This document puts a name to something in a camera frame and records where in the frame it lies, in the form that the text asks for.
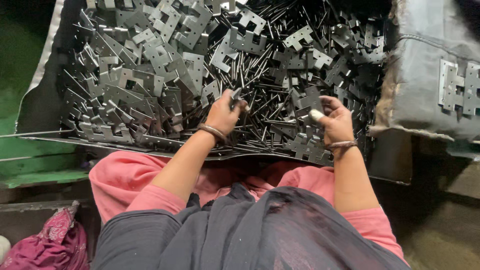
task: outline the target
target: hand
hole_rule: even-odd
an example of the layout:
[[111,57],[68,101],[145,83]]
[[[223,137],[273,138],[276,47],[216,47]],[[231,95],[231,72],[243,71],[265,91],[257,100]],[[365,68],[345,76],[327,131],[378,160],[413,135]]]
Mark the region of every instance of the hand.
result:
[[325,128],[326,145],[342,141],[353,141],[352,114],[337,98],[320,96],[325,115],[311,110],[310,115]]
[[215,101],[207,116],[206,125],[218,129],[224,135],[228,135],[237,123],[240,113],[245,110],[247,102],[242,100],[237,102],[233,110],[230,110],[230,101],[233,91],[227,89],[222,97]]

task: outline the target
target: pink patterned fabric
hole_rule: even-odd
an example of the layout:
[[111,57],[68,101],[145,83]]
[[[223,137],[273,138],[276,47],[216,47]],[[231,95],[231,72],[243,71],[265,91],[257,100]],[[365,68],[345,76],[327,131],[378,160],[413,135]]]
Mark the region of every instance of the pink patterned fabric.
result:
[[[169,158],[126,151],[117,151],[102,159],[89,174],[102,221],[107,222],[126,211],[164,209],[177,214],[184,209],[186,203],[178,196],[150,185],[168,161]],[[193,192],[200,197],[200,205],[204,205],[227,195],[234,182],[241,182],[257,201],[270,189],[294,186],[320,195],[334,205],[333,171],[331,167],[317,168],[286,161],[268,166],[257,176],[247,176],[238,168],[202,168]],[[402,248],[396,243],[388,218],[381,208],[341,214],[364,238],[405,261]]]
[[73,219],[78,205],[59,209],[39,234],[15,244],[0,270],[88,270],[86,234]]

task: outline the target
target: pink sleeve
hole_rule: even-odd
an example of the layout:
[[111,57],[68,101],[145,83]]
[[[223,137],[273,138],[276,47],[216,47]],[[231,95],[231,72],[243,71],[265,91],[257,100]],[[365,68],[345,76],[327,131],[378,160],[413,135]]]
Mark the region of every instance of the pink sleeve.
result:
[[187,206],[187,203],[177,195],[159,186],[149,184],[128,206],[127,211],[163,209],[175,215],[182,211],[185,206]]
[[365,239],[381,245],[407,263],[403,259],[402,247],[396,243],[390,222],[380,207],[341,214]]

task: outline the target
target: bangle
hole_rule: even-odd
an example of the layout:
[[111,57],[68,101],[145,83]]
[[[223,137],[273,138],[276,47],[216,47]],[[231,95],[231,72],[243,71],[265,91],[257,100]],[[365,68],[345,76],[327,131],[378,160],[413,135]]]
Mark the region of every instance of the bangle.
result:
[[358,142],[357,141],[343,141],[343,142],[336,142],[336,143],[332,143],[332,144],[329,144],[329,145],[325,145],[325,147],[329,150],[333,150],[333,149],[337,149],[337,148],[350,148],[350,147],[353,147],[353,146],[358,146]]
[[218,129],[216,129],[214,127],[206,125],[204,123],[200,123],[197,126],[197,130],[207,131],[208,133],[212,134],[217,141],[222,142],[224,144],[227,144],[227,142],[228,142],[227,136],[225,136],[221,131],[219,131]]

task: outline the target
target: pink shirt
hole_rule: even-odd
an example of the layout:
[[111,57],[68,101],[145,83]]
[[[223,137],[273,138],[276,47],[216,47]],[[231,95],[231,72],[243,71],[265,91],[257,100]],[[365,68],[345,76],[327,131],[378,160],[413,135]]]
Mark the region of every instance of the pink shirt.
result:
[[[100,216],[107,222],[126,211],[164,209],[177,214],[186,203],[167,190],[151,185],[153,178],[169,161],[146,154],[117,151],[102,159],[89,174]],[[241,182],[256,201],[277,186],[294,186],[309,190],[334,205],[333,168],[306,166],[281,161],[263,169],[257,176],[246,176],[236,168],[203,168],[193,192],[200,204],[224,196],[234,182]],[[366,239],[391,251],[403,261],[390,222],[381,208],[341,213]]]

